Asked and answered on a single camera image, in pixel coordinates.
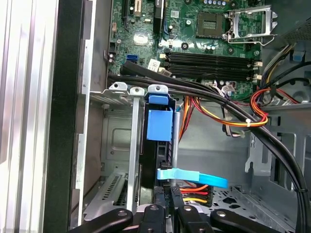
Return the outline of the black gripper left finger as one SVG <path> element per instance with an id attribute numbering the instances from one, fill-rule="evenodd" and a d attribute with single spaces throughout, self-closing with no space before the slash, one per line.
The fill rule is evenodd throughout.
<path id="1" fill-rule="evenodd" d="M 69 233 L 164 233 L 166 231 L 166 187 L 154 187 L 151 204 L 140 205 L 135 213 L 117 208 L 78 226 Z"/>

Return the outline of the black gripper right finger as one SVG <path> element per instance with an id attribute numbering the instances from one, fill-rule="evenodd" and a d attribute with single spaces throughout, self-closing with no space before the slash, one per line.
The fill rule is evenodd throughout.
<path id="1" fill-rule="evenodd" d="M 184 204 L 180 188 L 177 186 L 171 187 L 170 202 L 174 211 L 173 222 L 179 224 L 179 233 L 213 233 L 215 228 L 224 233 L 277 232 L 227 209 L 215 209 L 211 212 L 209 221 L 206 221 L 195 206 Z"/>

